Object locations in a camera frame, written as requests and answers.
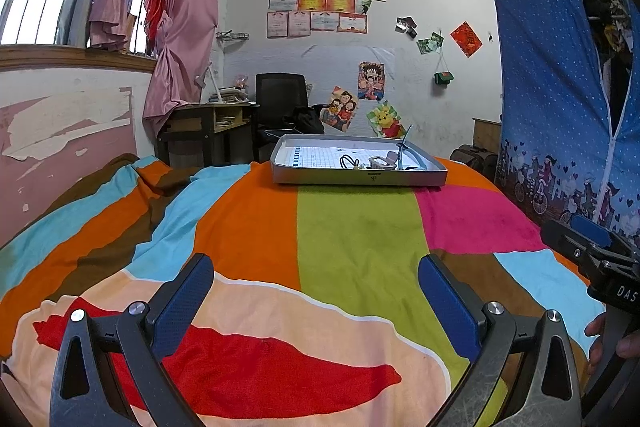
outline colorful blanket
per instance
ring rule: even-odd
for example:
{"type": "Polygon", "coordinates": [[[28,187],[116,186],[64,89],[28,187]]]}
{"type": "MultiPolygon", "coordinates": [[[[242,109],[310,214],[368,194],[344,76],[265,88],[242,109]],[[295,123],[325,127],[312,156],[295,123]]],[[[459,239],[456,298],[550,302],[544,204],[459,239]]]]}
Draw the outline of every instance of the colorful blanket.
{"type": "MultiPolygon", "coordinates": [[[[212,258],[215,281],[163,364],[206,425],[426,425],[468,359],[418,284],[425,255],[513,314],[560,311],[583,373],[582,330],[603,306],[491,183],[444,164],[444,187],[413,190],[275,185],[269,164],[194,172],[117,158],[0,250],[2,381],[47,425],[70,312],[147,300],[195,252],[212,258]]],[[[113,362],[139,422],[153,425],[124,360],[113,362]]]]}

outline hand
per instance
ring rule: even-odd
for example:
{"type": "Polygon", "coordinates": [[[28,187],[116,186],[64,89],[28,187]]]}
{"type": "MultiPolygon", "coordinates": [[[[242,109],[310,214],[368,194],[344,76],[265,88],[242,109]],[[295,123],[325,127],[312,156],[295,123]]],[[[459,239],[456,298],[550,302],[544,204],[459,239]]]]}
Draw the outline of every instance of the hand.
{"type": "MultiPolygon", "coordinates": [[[[607,317],[607,313],[601,313],[595,319],[593,319],[587,327],[584,328],[584,334],[587,337],[593,337],[594,335],[602,335],[604,332],[604,323],[607,317]]],[[[632,359],[633,357],[640,357],[640,330],[634,331],[630,335],[627,335],[624,339],[618,342],[616,346],[616,353],[622,359],[632,359]]],[[[602,336],[599,336],[591,346],[589,350],[589,365],[587,366],[587,373],[592,375],[595,373],[598,362],[602,359],[602,336]]]]}

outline blue gripper pad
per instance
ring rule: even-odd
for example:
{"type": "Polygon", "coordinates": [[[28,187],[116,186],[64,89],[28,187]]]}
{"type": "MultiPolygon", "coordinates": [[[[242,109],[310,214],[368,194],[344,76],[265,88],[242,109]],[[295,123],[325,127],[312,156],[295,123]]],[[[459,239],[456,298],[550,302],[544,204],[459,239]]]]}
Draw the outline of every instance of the blue gripper pad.
{"type": "Polygon", "coordinates": [[[571,218],[570,226],[577,233],[581,233],[584,237],[593,241],[598,247],[609,248],[611,246],[609,230],[596,225],[591,219],[576,214],[571,218]]]}
{"type": "Polygon", "coordinates": [[[153,336],[151,351],[157,360],[174,354],[213,284],[213,263],[196,254],[177,277],[162,284],[149,301],[153,336]]]}
{"type": "Polygon", "coordinates": [[[476,322],[430,255],[420,259],[418,283],[455,352],[473,362],[480,353],[476,322]]]}

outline orange fabric stripe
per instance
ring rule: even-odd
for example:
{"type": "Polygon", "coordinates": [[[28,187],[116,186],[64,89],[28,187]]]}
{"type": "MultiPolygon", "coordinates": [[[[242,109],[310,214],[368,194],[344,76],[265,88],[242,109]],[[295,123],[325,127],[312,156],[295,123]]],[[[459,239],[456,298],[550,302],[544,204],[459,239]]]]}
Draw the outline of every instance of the orange fabric stripe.
{"type": "Polygon", "coordinates": [[[253,163],[199,220],[193,251],[229,279],[300,290],[297,228],[298,188],[274,185],[271,164],[253,163]]]}
{"type": "Polygon", "coordinates": [[[138,179],[138,187],[92,217],[76,235],[60,243],[47,258],[32,269],[0,302],[0,355],[11,353],[12,339],[22,315],[40,306],[78,267],[78,259],[95,248],[112,243],[148,211],[151,198],[158,198],[138,179]]]}
{"type": "Polygon", "coordinates": [[[486,188],[487,190],[500,192],[500,189],[492,184],[492,182],[487,178],[482,176],[480,172],[476,172],[466,165],[460,165],[459,163],[452,162],[451,160],[445,160],[442,158],[437,158],[437,160],[449,169],[449,172],[447,173],[447,185],[486,188]]]}
{"type": "Polygon", "coordinates": [[[571,270],[573,273],[575,273],[580,278],[580,280],[584,282],[587,286],[590,285],[589,279],[587,279],[587,277],[585,277],[580,272],[578,272],[578,267],[575,266],[574,263],[569,261],[566,257],[563,257],[562,255],[560,255],[557,251],[552,250],[552,252],[554,253],[554,256],[556,258],[556,261],[558,261],[558,263],[564,266],[567,270],[571,270]]]}
{"type": "Polygon", "coordinates": [[[136,172],[150,187],[156,187],[160,178],[171,171],[172,168],[165,165],[160,160],[149,163],[146,167],[136,168],[136,172]]]}

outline wardrobe cover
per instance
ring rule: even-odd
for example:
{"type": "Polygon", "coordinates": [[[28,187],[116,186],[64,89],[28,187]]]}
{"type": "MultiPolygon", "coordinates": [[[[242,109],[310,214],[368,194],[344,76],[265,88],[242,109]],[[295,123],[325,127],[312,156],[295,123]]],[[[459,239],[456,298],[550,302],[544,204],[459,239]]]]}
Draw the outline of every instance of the wardrobe cover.
{"type": "MultiPolygon", "coordinates": [[[[613,135],[582,0],[495,5],[504,88],[498,187],[537,223],[582,214],[640,243],[638,54],[613,135]]],[[[633,5],[630,13],[640,42],[633,5]]]]}

